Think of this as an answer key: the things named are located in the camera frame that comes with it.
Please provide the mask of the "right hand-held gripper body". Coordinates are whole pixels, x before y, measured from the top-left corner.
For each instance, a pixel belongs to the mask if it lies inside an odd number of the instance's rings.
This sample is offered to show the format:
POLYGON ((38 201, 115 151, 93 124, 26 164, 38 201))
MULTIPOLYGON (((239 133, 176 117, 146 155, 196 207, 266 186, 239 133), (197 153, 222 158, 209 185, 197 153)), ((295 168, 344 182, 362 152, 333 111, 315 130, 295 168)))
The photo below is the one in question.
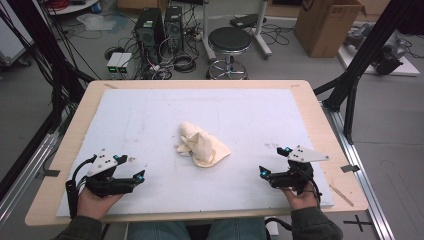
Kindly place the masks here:
POLYGON ((327 161, 329 156, 298 145, 286 158, 289 165, 288 170, 279 173, 271 172, 268 183, 277 189, 294 187, 297 194, 300 195, 309 182, 314 182, 314 170, 311 163, 327 161))

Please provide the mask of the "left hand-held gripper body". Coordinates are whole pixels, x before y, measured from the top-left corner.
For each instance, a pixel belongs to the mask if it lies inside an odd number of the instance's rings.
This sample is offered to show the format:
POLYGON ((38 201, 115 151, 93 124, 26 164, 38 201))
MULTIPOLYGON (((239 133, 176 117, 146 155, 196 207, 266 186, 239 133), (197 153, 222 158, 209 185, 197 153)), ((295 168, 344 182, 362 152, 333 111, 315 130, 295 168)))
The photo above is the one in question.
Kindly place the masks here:
POLYGON ((93 156, 94 160, 87 171, 85 186, 99 197, 131 193, 135 187, 133 178, 117 179, 113 177, 119 166, 113 156, 114 154, 109 154, 102 149, 93 156))

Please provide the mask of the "cream cloth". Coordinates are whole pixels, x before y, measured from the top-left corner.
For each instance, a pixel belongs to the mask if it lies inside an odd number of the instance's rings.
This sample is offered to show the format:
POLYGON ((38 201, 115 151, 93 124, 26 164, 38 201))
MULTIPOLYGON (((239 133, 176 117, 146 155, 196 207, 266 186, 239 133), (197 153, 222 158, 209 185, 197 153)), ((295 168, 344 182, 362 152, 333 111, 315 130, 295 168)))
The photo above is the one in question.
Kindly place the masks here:
POLYGON ((176 151, 182 156, 190 156, 198 167, 213 167, 231 154, 231 150, 215 136, 190 122, 180 124, 179 134, 181 142, 176 151))

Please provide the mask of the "person's left hand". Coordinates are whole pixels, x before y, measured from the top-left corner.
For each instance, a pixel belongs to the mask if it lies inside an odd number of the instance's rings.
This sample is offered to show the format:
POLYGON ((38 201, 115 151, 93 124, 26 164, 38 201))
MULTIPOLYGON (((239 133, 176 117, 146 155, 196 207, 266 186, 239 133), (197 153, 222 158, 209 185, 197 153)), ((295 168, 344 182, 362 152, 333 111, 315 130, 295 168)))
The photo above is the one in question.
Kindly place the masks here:
POLYGON ((79 194, 77 215, 102 220, 110 208, 122 198, 122 195, 99 197, 84 188, 79 194))

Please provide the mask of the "person's right hand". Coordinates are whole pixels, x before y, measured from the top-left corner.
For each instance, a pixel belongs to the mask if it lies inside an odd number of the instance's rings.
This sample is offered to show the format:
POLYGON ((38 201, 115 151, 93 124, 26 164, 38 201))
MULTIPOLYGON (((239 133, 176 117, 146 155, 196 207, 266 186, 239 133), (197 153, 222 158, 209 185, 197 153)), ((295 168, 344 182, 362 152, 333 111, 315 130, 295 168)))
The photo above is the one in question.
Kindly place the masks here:
POLYGON ((318 206, 318 200, 310 184, 304 187, 300 195, 296 195, 290 188, 283 188, 282 192, 293 211, 318 206))

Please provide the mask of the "thin wooden stick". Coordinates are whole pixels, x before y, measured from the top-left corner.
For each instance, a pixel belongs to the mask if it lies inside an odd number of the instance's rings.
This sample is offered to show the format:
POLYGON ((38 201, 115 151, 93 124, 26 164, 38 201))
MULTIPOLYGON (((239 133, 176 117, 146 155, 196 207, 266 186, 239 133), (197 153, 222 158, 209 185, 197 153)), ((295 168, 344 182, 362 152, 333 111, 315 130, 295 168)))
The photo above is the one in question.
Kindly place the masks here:
POLYGON ((343 194, 338 188, 333 186, 332 184, 329 185, 329 187, 337 194, 339 195, 347 204, 349 204, 351 207, 354 207, 354 203, 345 195, 343 194))

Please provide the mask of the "person's left leg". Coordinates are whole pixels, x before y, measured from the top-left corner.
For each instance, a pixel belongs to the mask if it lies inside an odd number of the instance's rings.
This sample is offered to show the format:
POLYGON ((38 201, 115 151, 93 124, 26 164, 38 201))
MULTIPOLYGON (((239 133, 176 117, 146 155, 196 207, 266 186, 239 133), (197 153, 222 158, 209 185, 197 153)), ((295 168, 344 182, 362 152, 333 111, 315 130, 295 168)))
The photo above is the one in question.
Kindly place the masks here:
POLYGON ((181 222, 145 222, 128 225, 127 240, 191 240, 181 222))

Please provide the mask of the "person's leg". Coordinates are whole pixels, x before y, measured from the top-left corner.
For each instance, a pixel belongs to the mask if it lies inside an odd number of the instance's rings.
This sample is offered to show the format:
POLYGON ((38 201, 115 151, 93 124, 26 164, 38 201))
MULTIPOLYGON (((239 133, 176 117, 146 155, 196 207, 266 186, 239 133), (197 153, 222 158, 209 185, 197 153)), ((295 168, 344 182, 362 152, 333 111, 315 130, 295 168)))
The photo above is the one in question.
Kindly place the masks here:
POLYGON ((191 240, 181 222, 145 222, 128 225, 127 240, 191 240))
POLYGON ((266 240, 262 218, 234 218, 212 223, 207 240, 266 240))

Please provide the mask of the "person's right leg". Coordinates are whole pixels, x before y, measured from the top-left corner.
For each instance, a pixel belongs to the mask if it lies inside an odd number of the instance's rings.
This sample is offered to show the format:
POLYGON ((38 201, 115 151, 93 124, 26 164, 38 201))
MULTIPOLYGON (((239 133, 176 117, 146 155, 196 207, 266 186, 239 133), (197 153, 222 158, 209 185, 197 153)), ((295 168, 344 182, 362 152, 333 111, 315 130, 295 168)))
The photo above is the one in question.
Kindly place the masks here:
POLYGON ((212 223, 207 240, 266 240, 262 218, 234 218, 212 223))

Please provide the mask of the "white foam board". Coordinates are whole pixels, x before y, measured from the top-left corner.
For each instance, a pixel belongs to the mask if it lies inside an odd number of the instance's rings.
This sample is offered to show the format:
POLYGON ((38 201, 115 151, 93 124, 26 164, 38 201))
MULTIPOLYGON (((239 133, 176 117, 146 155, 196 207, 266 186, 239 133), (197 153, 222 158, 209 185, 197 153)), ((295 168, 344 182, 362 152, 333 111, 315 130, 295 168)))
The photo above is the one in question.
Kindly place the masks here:
POLYGON ((111 214, 176 214, 286 209, 283 193, 259 169, 288 169, 278 147, 311 141, 288 89, 109 89, 72 166, 84 176, 100 152, 128 156, 117 178, 145 173, 111 214), (180 155, 179 127, 189 122, 223 142, 230 155, 210 168, 180 155))

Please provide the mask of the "black tape cross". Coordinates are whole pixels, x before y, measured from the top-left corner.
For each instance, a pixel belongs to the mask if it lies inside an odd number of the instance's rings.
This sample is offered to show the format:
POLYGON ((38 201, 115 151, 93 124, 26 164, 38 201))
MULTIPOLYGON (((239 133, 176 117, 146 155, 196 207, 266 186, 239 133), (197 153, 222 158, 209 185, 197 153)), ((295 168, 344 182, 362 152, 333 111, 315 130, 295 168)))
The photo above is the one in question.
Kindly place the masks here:
POLYGON ((344 220, 343 221, 344 224, 348 224, 348 225, 356 225, 359 229, 360 232, 364 231, 364 227, 365 226, 372 226, 373 223, 370 221, 362 221, 358 215, 355 215, 355 219, 354 220, 344 220))

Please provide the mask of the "white power supply box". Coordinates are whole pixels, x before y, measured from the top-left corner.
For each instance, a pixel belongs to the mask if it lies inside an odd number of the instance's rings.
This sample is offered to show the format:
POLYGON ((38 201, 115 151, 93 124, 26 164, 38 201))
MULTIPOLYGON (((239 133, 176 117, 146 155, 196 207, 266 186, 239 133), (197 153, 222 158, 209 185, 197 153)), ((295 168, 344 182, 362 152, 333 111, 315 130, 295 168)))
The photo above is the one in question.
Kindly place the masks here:
POLYGON ((132 54, 122 53, 117 68, 120 74, 129 74, 132 70, 132 54))
POLYGON ((110 74, 115 74, 115 73, 118 72, 118 65, 119 65, 121 56, 122 56, 122 54, 119 53, 119 52, 114 52, 111 55, 111 57, 110 57, 110 59, 107 63, 107 69, 108 69, 108 72, 110 74))

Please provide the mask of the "white metal stand leg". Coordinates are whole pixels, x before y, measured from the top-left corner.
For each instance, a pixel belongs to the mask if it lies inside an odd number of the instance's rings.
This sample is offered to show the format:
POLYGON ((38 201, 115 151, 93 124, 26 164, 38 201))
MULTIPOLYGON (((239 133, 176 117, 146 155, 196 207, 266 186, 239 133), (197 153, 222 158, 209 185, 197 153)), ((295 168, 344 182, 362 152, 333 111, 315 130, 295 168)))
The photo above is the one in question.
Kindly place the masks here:
POLYGON ((265 60, 267 60, 272 55, 272 51, 261 35, 267 5, 268 0, 260 0, 256 28, 253 34, 253 37, 256 40, 256 43, 259 46, 265 60))
POLYGON ((209 0, 202 0, 203 3, 203 31, 201 34, 201 38, 202 38, 202 43, 204 45, 207 57, 208 57, 208 61, 210 63, 214 62, 216 60, 216 55, 215 52, 212 50, 212 48, 209 46, 209 41, 208 41, 208 37, 209 37, 209 22, 208 22, 208 18, 209 18, 209 11, 208 11, 208 6, 209 6, 209 0))

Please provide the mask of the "black round stool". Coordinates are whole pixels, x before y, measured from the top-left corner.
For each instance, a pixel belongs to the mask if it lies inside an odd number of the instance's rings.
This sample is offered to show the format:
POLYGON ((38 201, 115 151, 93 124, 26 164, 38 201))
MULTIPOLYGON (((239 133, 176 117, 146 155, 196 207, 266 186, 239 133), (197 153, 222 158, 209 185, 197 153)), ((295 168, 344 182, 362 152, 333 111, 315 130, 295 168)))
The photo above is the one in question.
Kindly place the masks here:
POLYGON ((251 36, 243 29, 221 27, 208 36, 208 45, 215 53, 224 55, 223 59, 213 61, 206 72, 212 80, 246 80, 248 73, 245 66, 234 60, 236 55, 246 52, 252 44, 251 36))

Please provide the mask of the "brown cardboard box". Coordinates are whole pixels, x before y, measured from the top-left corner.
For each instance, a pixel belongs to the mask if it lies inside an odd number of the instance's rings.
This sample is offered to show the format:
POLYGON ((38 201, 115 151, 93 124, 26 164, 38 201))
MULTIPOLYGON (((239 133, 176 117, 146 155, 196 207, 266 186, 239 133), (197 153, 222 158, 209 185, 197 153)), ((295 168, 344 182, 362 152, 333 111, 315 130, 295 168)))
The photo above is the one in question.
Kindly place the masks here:
POLYGON ((335 57, 363 9, 359 0, 303 0, 295 35, 309 57, 335 57))

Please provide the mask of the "black computer tower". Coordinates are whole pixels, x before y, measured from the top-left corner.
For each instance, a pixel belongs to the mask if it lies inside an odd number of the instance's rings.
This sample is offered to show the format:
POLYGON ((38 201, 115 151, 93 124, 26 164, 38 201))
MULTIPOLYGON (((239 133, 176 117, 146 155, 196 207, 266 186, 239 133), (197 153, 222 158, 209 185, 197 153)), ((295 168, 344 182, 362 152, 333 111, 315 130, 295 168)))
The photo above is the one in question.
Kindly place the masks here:
POLYGON ((148 58, 152 64, 160 64, 163 54, 161 44, 165 40, 161 10, 159 8, 143 8, 134 32, 141 55, 148 58))
POLYGON ((165 12, 165 31, 169 53, 183 50, 182 7, 168 6, 165 12))

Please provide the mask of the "black flat case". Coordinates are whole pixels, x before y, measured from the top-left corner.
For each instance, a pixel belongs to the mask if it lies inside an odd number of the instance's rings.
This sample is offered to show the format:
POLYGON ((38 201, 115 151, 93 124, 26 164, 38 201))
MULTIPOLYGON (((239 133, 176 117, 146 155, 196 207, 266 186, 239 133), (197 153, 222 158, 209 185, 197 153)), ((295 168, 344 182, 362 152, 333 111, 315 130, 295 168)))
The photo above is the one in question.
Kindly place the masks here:
POLYGON ((245 29, 252 28, 257 26, 258 15, 257 14, 248 14, 242 17, 234 17, 230 20, 230 24, 233 27, 245 29))

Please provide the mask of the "grey machine part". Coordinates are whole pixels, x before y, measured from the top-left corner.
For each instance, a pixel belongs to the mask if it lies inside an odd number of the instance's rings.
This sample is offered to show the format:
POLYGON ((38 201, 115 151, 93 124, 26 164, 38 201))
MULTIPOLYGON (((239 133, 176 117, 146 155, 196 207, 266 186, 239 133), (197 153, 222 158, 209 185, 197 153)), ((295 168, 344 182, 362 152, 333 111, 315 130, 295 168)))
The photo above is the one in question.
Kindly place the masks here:
POLYGON ((368 23, 363 24, 361 27, 353 27, 345 37, 343 44, 353 46, 358 50, 369 35, 371 29, 372 27, 368 23))

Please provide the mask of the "black machine part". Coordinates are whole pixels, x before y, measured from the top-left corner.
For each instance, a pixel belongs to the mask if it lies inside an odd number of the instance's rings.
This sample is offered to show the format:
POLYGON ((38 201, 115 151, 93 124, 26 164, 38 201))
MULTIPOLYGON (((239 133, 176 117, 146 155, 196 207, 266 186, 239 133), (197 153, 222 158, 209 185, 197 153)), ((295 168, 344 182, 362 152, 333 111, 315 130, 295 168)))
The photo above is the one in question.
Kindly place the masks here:
POLYGON ((380 75, 388 75, 397 67, 402 65, 400 58, 403 57, 405 51, 393 46, 384 46, 374 58, 371 66, 380 75))

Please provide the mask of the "clear plastic bag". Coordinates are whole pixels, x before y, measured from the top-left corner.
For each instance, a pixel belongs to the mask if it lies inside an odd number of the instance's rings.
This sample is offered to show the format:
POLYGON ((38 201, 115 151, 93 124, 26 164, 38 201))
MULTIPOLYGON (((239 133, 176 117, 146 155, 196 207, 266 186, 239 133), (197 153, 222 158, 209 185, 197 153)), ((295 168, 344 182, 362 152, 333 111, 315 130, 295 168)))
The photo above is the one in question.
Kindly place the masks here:
POLYGON ((116 25, 115 21, 106 20, 101 15, 91 13, 80 15, 76 20, 82 23, 87 31, 110 31, 116 25))

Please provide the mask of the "white base board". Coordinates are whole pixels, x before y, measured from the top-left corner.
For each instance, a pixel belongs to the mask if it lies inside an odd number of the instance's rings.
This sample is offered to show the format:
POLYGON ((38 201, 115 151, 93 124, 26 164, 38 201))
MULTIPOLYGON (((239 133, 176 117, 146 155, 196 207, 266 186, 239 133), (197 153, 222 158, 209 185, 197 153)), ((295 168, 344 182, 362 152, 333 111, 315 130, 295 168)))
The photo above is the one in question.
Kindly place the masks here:
MULTIPOLYGON (((402 38, 399 38, 397 32, 394 32, 389 37, 389 39, 383 45, 383 47, 384 46, 398 47, 399 49, 403 49, 405 51, 405 54, 406 54, 406 41, 402 38)), ((358 50, 356 50, 353 46, 346 46, 344 44, 342 44, 342 46, 339 48, 338 57, 341 60, 341 63, 343 64, 343 66, 345 68, 347 68, 350 65, 350 63, 352 62, 352 60, 353 60, 354 56, 356 55, 356 53, 358 52, 358 50)), ((406 59, 405 54, 404 54, 403 57, 400 58, 402 65, 397 67, 392 73, 390 73, 388 75, 418 76, 420 74, 420 72, 406 59)), ((367 67, 367 69, 365 70, 365 73, 366 74, 378 74, 376 72, 376 70, 371 66, 371 63, 367 67)))

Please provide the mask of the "round white table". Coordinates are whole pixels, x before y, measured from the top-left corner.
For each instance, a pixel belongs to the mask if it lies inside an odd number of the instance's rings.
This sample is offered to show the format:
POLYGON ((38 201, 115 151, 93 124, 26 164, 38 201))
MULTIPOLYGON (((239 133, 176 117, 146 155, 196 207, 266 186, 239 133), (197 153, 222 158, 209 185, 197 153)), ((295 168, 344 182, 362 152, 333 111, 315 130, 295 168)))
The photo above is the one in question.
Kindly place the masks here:
POLYGON ((99 3, 99 0, 85 0, 82 5, 73 5, 71 0, 47 0, 43 3, 43 6, 51 15, 63 15, 92 8, 99 3))

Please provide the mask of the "grey panel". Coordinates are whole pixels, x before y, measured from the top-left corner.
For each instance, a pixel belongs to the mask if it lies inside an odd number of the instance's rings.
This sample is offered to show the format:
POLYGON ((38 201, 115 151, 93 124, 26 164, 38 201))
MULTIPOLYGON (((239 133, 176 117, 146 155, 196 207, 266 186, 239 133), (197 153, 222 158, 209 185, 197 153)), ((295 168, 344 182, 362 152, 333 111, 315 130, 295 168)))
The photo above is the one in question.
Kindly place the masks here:
MULTIPOLYGON (((5 14, 6 19, 11 21, 11 25, 32 45, 32 38, 6 0, 0 0, 1 13, 5 14)), ((0 17, 0 66, 12 65, 25 51, 26 48, 16 34, 0 17)))

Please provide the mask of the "aluminium rail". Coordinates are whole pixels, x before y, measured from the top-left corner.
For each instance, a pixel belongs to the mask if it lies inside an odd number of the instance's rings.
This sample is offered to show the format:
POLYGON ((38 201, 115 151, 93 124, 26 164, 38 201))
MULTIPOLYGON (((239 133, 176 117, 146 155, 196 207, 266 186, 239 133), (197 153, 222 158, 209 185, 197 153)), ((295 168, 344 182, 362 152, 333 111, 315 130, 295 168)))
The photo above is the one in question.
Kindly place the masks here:
POLYGON ((8 218, 17 206, 18 202, 29 188, 36 174, 42 168, 44 162, 53 153, 59 140, 58 134, 47 134, 36 146, 30 155, 29 161, 24 165, 23 170, 7 191, 5 197, 0 201, 0 230, 6 224, 8 218))
POLYGON ((383 212, 383 209, 378 201, 372 184, 368 178, 366 170, 362 164, 360 156, 354 146, 350 143, 348 138, 343 133, 344 120, 343 116, 339 112, 333 112, 322 105, 322 109, 330 125, 333 127, 333 131, 337 136, 339 144, 347 158, 350 166, 357 167, 357 170, 353 171, 359 186, 361 187, 367 202, 367 212, 371 218, 372 226, 374 227, 379 240, 395 240, 392 229, 387 221, 387 218, 383 212))

